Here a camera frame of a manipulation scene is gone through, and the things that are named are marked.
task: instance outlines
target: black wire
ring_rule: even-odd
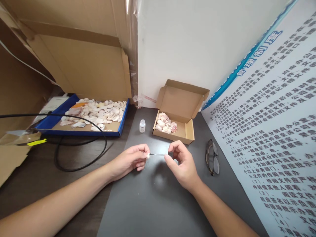
[[[105,139],[105,146],[103,148],[103,150],[101,151],[101,153],[98,155],[97,158],[95,158],[93,161],[91,161],[90,163],[82,166],[82,167],[79,167],[79,168],[76,168],[76,169],[66,169],[64,167],[62,167],[60,164],[59,164],[59,160],[58,160],[58,153],[59,153],[59,147],[61,145],[67,145],[67,146],[77,146],[77,145],[84,145],[84,144],[88,144],[90,142],[93,142],[95,140],[97,140],[99,137],[97,137],[96,139],[92,139],[88,142],[83,142],[81,144],[68,144],[68,143],[62,143],[62,139],[63,137],[61,138],[60,142],[57,143],[57,147],[56,147],[56,150],[55,150],[55,155],[54,155],[54,163],[55,163],[55,166],[61,170],[61,171],[65,171],[65,172],[74,172],[74,171],[79,171],[79,170],[82,170],[86,167],[88,167],[89,165],[93,164],[94,162],[96,162],[98,159],[100,159],[100,157],[103,155],[103,153],[105,153],[105,150],[106,150],[106,146],[107,146],[107,138],[105,136],[105,133],[102,131],[101,128],[99,128],[97,125],[95,125],[93,122],[85,119],[85,118],[81,118],[81,117],[78,117],[78,116],[74,116],[74,115],[65,115],[65,114],[12,114],[12,115],[0,115],[0,119],[4,119],[4,118],[14,118],[14,117],[29,117],[29,116],[66,116],[66,117],[72,117],[72,118],[76,118],[76,119],[82,119],[82,120],[85,120],[89,123],[91,123],[92,125],[94,125],[96,128],[98,128],[100,130],[100,132],[102,133],[104,139]]]

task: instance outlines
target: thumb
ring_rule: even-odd
[[[174,175],[176,175],[178,173],[179,166],[174,161],[174,159],[172,159],[171,156],[169,156],[169,155],[165,155],[165,161],[166,161],[167,166],[169,167],[169,169],[171,169],[172,173]]]
[[[142,152],[142,151],[137,151],[137,152],[134,152],[132,154],[129,155],[129,159],[131,162],[137,160],[137,159],[140,159],[140,158],[146,158],[147,157],[147,154]]]

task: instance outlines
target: needle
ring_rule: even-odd
[[[165,156],[165,154],[151,154],[149,153],[149,155],[160,155],[160,156]],[[173,152],[168,152],[168,155],[171,156],[171,158],[173,158]]]

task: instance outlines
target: yellow tag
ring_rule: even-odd
[[[45,142],[46,142],[46,138],[44,140],[38,140],[38,141],[35,141],[35,142],[27,143],[27,145],[28,146],[34,146],[34,145],[38,145],[38,144],[45,143]]]

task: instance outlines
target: eyeglasses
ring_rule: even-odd
[[[214,175],[214,173],[215,174],[220,173],[220,164],[215,156],[218,156],[217,148],[215,144],[213,143],[212,139],[210,139],[206,145],[205,159],[206,159],[208,170],[210,171],[212,176]]]

